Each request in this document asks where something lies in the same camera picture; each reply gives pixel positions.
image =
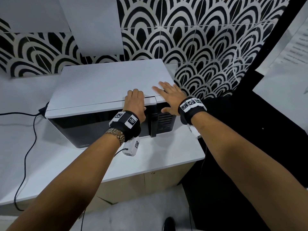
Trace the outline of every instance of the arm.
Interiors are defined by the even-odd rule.
[[[143,92],[128,91],[123,110],[135,113],[142,123]],[[8,231],[70,230],[94,197],[119,147],[116,136],[100,137],[48,184]]]
[[[179,115],[186,98],[176,86],[153,87]],[[281,164],[207,112],[191,119],[222,170],[252,203],[271,230],[308,230],[308,192]]]

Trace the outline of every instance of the shoe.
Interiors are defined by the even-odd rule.
[[[163,231],[175,231],[175,222],[172,217],[168,217],[165,220]]]

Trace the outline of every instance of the person's left arm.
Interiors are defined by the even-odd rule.
[[[123,110],[143,122],[143,92],[129,90]],[[94,197],[119,147],[116,136],[104,134],[51,181],[7,231],[70,230]]]

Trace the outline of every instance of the microwave oven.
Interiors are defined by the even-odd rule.
[[[168,103],[152,86],[173,83],[161,59],[66,66],[47,106],[45,117],[77,148],[90,146],[121,111],[128,90],[143,91],[146,120],[140,137],[173,129],[175,116],[161,113]]]

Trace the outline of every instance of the gold watch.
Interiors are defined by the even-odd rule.
[[[122,131],[116,129],[116,128],[109,128],[106,133],[108,134],[112,134],[114,136],[116,136],[118,138],[118,140],[120,141],[120,146],[124,143],[125,141],[125,135],[123,134]]]

